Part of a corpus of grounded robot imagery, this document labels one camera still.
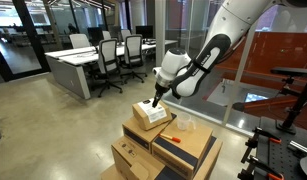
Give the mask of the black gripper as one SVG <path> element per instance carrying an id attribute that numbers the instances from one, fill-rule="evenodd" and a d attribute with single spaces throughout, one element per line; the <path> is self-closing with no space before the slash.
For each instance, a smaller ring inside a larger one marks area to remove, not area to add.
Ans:
<path id="1" fill-rule="evenodd" d="M 168 88 L 162 87 L 159 84 L 155 84 L 155 89 L 156 93 L 152 103 L 153 108 L 155 108 L 158 105 L 158 103 L 161 101 L 162 96 L 168 91 Z"/>

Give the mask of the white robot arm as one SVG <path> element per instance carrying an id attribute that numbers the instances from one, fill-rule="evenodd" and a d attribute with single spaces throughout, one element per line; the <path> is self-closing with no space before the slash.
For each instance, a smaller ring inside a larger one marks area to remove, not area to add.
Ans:
<path id="1" fill-rule="evenodd" d="M 211 22 L 203 47 L 194 58 L 184 49 L 171 48 L 161 66 L 153 69 L 156 94 L 152 106 L 156 107 L 169 90 L 177 99 L 195 95 L 212 68 L 274 5 L 307 8 L 307 0 L 225 0 Z"/>

